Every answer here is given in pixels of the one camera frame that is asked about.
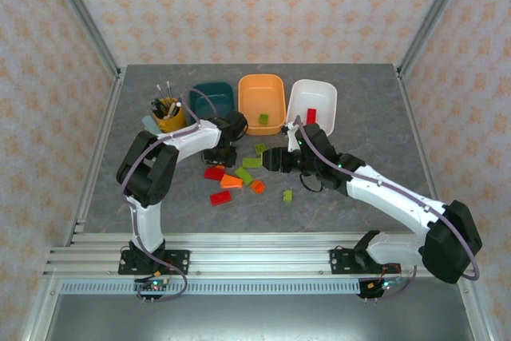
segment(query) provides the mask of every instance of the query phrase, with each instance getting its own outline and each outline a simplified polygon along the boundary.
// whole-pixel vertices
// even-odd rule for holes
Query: patterned wallpaper
[[[0,339],[18,341],[81,190],[111,77],[65,0],[0,0]]]
[[[511,335],[511,0],[452,0],[406,79],[444,199],[472,209],[492,314]]]
[[[85,0],[118,65],[399,64],[433,0]]]

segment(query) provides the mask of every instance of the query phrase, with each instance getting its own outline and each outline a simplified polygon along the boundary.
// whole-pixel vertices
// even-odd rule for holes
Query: white bowl
[[[296,115],[307,123],[307,110],[316,110],[316,123],[327,136],[334,132],[335,111],[337,110],[337,89],[325,81],[298,80],[293,84],[286,122],[295,121]]]

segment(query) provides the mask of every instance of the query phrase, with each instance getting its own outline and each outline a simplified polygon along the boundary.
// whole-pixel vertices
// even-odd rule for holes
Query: red block
[[[225,174],[224,169],[208,168],[204,172],[204,179],[221,181],[222,177],[224,177],[224,174]]]
[[[316,110],[309,108],[307,110],[307,124],[314,124],[316,122]]]
[[[209,200],[211,200],[211,205],[213,207],[215,207],[220,204],[228,203],[229,201],[232,200],[232,197],[231,197],[231,193],[229,191],[225,191],[225,192],[215,193],[214,195],[211,195],[209,197]]]

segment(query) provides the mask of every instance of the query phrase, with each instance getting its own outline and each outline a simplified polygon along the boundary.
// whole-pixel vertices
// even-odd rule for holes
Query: orange bowl
[[[270,73],[243,76],[238,84],[238,110],[248,121],[249,135],[275,135],[286,122],[284,83]],[[261,114],[268,115],[267,124],[260,124]]]

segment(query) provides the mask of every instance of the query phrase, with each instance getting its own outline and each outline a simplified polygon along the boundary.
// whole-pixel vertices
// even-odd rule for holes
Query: orange block
[[[255,193],[263,193],[264,188],[264,184],[261,180],[254,180],[254,182],[250,184],[250,189]]]
[[[238,177],[224,175],[220,181],[220,187],[222,188],[242,188],[243,180]]]

